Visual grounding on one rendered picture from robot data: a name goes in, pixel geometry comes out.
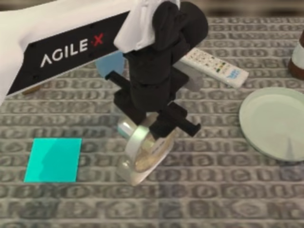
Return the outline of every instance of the clear plastic object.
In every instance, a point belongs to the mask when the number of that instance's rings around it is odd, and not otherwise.
[[[123,53],[145,48],[155,41],[152,18],[159,5],[170,1],[180,8],[180,0],[137,0],[123,26],[118,32],[114,45]]]

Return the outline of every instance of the bottle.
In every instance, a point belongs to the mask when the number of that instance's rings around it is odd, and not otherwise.
[[[288,70],[293,77],[304,80],[304,31],[288,63]]]

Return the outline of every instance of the robotic arm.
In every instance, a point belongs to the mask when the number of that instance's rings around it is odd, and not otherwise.
[[[0,104],[6,96],[44,83],[118,49],[130,65],[130,82],[106,79],[121,90],[114,103],[140,124],[158,112],[151,130],[166,137],[176,126],[194,136],[176,92],[189,77],[172,65],[208,33],[205,15],[179,0],[57,0],[0,13]]]

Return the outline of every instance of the red x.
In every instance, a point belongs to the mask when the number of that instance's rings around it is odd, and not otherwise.
[[[96,47],[99,44],[103,44],[103,41],[102,41],[103,37],[104,37],[103,33],[100,33],[98,36],[94,36],[95,42],[93,43],[93,41],[92,41],[92,44],[94,45],[94,47]]]

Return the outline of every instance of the teal paper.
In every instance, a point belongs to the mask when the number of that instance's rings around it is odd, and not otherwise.
[[[115,71],[120,75],[124,72],[124,57],[122,52],[116,51],[105,57],[99,58],[95,61],[96,68],[101,77]]]
[[[80,148],[79,138],[34,139],[24,182],[75,182]]]

